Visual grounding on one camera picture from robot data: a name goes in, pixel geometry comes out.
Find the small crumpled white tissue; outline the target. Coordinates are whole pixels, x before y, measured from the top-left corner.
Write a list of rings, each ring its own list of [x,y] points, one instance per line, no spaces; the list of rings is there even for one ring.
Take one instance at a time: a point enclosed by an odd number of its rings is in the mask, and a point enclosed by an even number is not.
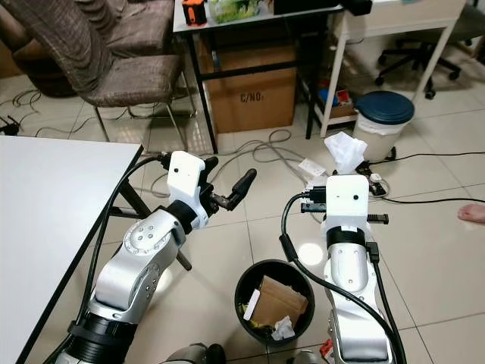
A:
[[[284,316],[279,322],[274,323],[274,328],[271,330],[271,340],[274,340],[274,342],[284,342],[295,336],[296,333],[290,316]]]

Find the brown cardboard piece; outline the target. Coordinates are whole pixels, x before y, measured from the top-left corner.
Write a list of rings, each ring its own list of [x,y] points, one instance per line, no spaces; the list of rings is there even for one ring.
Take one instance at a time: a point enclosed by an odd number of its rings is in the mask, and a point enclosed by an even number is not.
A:
[[[262,278],[258,289],[261,295],[249,320],[255,327],[274,326],[284,316],[290,316],[295,324],[308,308],[308,298],[268,276]]]

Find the grey robot leg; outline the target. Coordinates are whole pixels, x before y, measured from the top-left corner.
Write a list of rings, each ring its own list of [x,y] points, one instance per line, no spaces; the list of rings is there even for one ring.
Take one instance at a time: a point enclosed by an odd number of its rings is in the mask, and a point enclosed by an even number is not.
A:
[[[190,344],[174,351],[162,364],[226,364],[227,358],[220,344]]]
[[[316,351],[299,350],[286,361],[286,364],[324,364],[324,360]]]

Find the black device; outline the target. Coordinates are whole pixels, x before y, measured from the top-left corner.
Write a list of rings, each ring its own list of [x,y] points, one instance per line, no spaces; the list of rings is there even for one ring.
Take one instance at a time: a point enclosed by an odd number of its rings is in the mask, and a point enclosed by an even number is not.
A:
[[[280,15],[341,7],[353,15],[366,15],[371,13],[373,3],[374,0],[273,0],[273,12]]]

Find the black office chair base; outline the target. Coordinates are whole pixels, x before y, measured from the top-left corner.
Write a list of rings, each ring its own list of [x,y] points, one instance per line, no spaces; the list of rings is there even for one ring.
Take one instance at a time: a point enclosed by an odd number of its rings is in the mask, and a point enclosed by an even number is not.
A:
[[[405,35],[405,38],[397,39],[395,41],[395,48],[383,51],[379,55],[377,62],[378,65],[384,66],[389,55],[401,55],[402,58],[386,66],[378,73],[374,80],[375,86],[382,86],[385,82],[385,76],[388,73],[401,68],[401,66],[405,66],[405,64],[410,64],[413,71],[427,69],[427,66],[430,65],[430,58],[432,58],[434,46],[437,45],[439,37],[439,30],[426,29],[409,32]]]

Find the black power adapter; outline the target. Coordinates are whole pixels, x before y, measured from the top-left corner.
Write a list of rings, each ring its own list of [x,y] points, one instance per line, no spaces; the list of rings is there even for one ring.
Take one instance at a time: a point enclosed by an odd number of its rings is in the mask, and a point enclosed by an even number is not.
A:
[[[14,119],[10,115],[7,117],[0,117],[0,121],[2,121],[3,125],[0,127],[0,131],[2,135],[6,136],[18,136],[20,135],[22,124]]]

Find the large white tissue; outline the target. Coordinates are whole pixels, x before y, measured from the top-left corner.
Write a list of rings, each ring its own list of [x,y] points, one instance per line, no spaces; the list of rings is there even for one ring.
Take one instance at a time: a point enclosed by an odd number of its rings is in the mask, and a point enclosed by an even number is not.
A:
[[[344,132],[326,136],[324,145],[335,161],[335,174],[354,174],[357,167],[366,161],[368,144]]]

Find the green printed package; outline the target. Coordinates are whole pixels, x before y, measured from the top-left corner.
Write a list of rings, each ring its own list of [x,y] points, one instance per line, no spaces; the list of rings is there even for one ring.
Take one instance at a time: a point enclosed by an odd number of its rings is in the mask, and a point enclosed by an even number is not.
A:
[[[269,11],[267,0],[208,0],[209,17],[216,24],[228,24],[260,17]]]

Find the brown cardboard box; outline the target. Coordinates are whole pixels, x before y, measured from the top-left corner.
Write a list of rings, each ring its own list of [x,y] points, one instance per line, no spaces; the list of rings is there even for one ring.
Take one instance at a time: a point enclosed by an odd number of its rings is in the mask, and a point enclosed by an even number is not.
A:
[[[219,69],[231,71],[295,59],[293,45],[270,42],[217,51]],[[293,124],[296,70],[222,77],[204,82],[209,115],[218,134],[271,129]]]

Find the white table with black legs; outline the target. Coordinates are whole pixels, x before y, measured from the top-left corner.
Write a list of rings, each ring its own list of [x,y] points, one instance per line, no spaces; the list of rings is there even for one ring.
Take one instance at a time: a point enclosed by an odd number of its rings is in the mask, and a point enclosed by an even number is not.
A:
[[[0,364],[27,364],[138,143],[3,136]]]

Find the small red and blue box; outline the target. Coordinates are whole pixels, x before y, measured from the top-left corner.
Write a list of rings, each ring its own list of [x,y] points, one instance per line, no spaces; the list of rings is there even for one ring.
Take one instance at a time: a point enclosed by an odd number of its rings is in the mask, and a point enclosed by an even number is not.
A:
[[[346,88],[337,87],[336,96],[330,104],[330,119],[356,117],[357,114],[349,91]]]

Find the white power strip with plugs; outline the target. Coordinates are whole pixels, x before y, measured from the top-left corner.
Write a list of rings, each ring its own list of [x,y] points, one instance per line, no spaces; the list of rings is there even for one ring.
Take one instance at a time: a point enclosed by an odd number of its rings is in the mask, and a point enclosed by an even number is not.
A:
[[[366,170],[361,174],[368,178],[368,190],[370,190],[372,197],[384,198],[387,196],[388,189],[384,186],[384,179],[380,174],[375,174],[370,170]]]

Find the grey left robot leg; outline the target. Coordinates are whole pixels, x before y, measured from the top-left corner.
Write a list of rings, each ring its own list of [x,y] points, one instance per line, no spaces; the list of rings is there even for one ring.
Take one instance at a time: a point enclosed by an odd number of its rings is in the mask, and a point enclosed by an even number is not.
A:
[[[162,364],[226,364],[227,358],[220,344],[190,344],[174,351]]]

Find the white bin with blue lid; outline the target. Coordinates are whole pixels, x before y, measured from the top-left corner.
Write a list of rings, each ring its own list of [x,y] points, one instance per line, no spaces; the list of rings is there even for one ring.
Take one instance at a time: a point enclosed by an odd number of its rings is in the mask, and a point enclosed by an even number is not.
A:
[[[403,128],[415,117],[415,104],[391,91],[374,91],[355,100],[355,139],[367,143],[364,160],[381,161],[395,148]]]

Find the person's bare foot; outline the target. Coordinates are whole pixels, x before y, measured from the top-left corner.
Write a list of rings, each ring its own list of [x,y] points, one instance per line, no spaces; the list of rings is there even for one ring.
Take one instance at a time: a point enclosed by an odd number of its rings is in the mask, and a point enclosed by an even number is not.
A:
[[[485,205],[477,203],[464,205],[458,208],[456,215],[461,221],[485,224]]]

